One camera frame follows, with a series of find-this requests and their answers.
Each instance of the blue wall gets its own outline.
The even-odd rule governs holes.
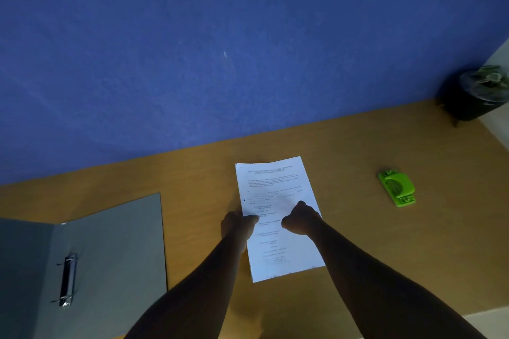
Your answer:
[[[0,183],[433,96],[507,0],[0,0]]]

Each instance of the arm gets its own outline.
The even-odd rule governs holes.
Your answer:
[[[299,201],[282,220],[290,232],[308,235],[366,339],[484,338],[419,284],[368,255]]]
[[[238,212],[221,222],[222,240],[187,278],[156,301],[125,339],[217,338],[232,296],[237,268],[258,216]]]

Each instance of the green hole punch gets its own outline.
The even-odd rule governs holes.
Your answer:
[[[415,187],[406,174],[395,170],[385,170],[378,174],[378,179],[389,193],[397,207],[415,203]]]

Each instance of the potted plant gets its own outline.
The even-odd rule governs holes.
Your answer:
[[[441,102],[458,121],[471,121],[509,101],[509,77],[501,66],[463,72],[445,88]]]

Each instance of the black plant pot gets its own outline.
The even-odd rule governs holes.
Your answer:
[[[493,89],[475,86],[470,77],[473,73],[462,73],[442,93],[441,102],[445,110],[458,121],[471,121],[509,100],[509,91],[493,93]]]

